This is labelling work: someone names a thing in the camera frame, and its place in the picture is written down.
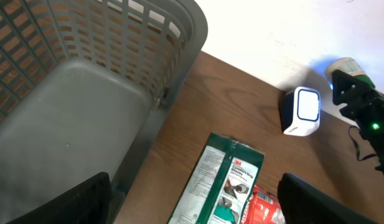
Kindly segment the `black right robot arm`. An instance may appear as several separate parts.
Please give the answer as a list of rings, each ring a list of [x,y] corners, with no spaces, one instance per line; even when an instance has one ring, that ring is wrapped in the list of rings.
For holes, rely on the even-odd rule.
[[[355,142],[357,159],[363,161],[378,157],[380,165],[375,169],[384,175],[384,94],[375,89],[366,75],[352,76],[335,70],[331,73],[331,79],[333,104],[346,104],[340,109],[341,115],[357,124],[362,139],[368,141],[375,151],[361,157]]]

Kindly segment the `green white package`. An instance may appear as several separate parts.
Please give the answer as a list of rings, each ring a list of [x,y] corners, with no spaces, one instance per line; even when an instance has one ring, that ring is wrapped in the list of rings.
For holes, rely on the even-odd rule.
[[[210,133],[168,223],[239,224],[265,155]]]

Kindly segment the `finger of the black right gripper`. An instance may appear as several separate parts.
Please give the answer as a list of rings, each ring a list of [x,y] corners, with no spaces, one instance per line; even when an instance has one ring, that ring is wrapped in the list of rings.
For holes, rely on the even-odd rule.
[[[332,102],[335,105],[351,103],[371,91],[371,86],[341,70],[332,72]]]

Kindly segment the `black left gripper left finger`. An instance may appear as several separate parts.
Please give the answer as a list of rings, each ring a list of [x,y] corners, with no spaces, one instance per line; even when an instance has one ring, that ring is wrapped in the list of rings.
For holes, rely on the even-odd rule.
[[[8,224],[105,224],[111,201],[108,173],[99,172]]]

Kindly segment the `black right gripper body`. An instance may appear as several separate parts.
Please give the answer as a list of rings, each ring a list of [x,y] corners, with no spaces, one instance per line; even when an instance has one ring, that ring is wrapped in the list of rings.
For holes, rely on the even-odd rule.
[[[356,122],[362,139],[374,149],[384,149],[384,94],[371,90],[344,103],[341,115]]]

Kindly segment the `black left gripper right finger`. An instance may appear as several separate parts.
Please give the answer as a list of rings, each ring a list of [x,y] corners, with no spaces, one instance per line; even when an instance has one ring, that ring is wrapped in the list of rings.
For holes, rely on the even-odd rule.
[[[283,174],[277,195],[287,224],[373,223],[291,173]]]

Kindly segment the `red snack bag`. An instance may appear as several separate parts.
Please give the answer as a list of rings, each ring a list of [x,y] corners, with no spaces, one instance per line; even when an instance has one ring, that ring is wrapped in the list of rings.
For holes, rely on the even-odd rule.
[[[278,198],[257,185],[244,209],[240,224],[285,224]]]

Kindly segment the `green lid spice jar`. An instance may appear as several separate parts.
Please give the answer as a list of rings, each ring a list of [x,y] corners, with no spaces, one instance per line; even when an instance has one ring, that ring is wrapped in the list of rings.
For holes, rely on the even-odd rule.
[[[358,78],[359,80],[368,83],[372,88],[375,88],[375,84],[372,82],[367,73],[362,69],[356,60],[350,57],[339,58],[325,69],[324,74],[331,88],[333,88],[332,72],[336,70],[340,70],[352,77]]]

